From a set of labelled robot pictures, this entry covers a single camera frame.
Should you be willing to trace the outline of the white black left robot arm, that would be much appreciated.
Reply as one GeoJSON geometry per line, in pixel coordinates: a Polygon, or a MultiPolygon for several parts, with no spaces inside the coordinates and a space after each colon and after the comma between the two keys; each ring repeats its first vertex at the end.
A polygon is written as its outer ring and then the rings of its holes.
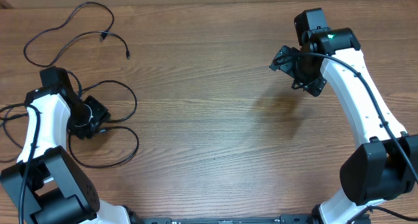
{"type": "Polygon", "coordinates": [[[140,223],[126,206],[101,200],[82,163],[72,158],[70,139],[91,138],[110,113],[98,100],[74,92],[68,71],[40,72],[42,87],[21,104],[29,124],[16,164],[1,171],[1,186],[18,209],[19,223],[140,223]]]}

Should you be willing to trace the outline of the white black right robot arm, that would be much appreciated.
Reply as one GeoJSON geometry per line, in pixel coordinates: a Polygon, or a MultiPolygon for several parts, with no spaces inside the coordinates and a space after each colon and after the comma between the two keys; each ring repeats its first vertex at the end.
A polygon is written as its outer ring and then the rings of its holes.
{"type": "Polygon", "coordinates": [[[332,29],[320,8],[294,19],[298,48],[283,46],[270,64],[293,79],[293,89],[335,92],[351,126],[355,151],[340,168],[340,189],[310,214],[283,214],[280,223],[369,223],[370,212],[412,191],[417,183],[417,137],[393,116],[350,28],[332,29]]]}

